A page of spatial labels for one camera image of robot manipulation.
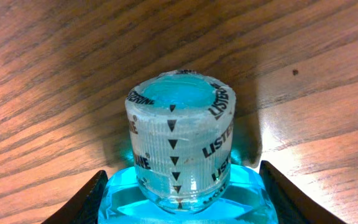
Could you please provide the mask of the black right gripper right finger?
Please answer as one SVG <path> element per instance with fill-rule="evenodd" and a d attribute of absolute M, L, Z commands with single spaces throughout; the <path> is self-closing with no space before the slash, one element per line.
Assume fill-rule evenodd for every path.
<path fill-rule="evenodd" d="M 268 161 L 260 163 L 259 174 L 275 207 L 279 223 L 345 224 L 302 192 Z"/>

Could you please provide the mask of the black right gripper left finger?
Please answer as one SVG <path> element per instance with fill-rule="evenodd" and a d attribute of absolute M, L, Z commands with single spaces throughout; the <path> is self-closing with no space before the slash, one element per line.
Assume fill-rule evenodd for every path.
<path fill-rule="evenodd" d="M 58 211 L 42 224 L 97 224 L 98 210 L 108 182 L 105 170 L 99 170 Z"/>

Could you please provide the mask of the blue mouthwash bottle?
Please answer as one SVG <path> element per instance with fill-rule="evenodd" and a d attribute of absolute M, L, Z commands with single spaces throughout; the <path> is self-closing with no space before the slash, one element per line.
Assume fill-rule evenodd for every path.
<path fill-rule="evenodd" d="M 236 94 L 191 70 L 125 100 L 134 165 L 107 182 L 100 223 L 277 223 L 259 174 L 231 162 Z"/>

